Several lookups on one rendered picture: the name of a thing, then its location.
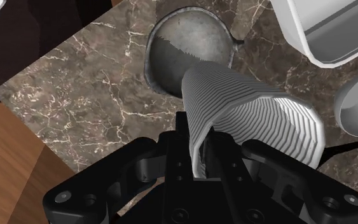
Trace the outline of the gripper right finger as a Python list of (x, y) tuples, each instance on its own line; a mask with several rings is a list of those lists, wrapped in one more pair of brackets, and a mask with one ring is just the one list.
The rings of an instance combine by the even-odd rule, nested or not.
[(212, 130), (202, 160), (235, 224), (358, 224), (358, 192), (261, 141)]

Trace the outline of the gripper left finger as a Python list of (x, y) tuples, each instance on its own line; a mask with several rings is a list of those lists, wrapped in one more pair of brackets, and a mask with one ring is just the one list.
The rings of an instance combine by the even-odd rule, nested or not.
[(45, 193), (48, 224), (108, 224), (138, 193), (166, 175), (169, 148), (188, 144), (186, 112), (158, 140), (138, 137)]

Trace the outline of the white ribbed cup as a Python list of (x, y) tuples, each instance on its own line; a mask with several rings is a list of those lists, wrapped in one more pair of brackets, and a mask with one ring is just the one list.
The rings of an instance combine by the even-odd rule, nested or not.
[(205, 178), (200, 147), (210, 129), (249, 139), (317, 168), (326, 140), (324, 124), (311, 104), (216, 62), (202, 61), (182, 78), (189, 153), (196, 178)]

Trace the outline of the white rectangular box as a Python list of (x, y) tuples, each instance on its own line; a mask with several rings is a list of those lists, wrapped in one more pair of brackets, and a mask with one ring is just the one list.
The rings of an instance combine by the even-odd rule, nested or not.
[(358, 57), (358, 0), (270, 0), (285, 40), (321, 68)]

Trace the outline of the grey metal bowl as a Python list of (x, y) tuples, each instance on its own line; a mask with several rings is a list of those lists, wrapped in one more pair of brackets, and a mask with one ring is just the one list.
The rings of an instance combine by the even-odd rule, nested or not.
[(176, 9), (161, 18), (149, 33), (145, 82), (157, 94), (181, 98), (182, 77), (187, 69), (200, 61), (231, 67), (243, 43), (213, 12), (197, 6)]

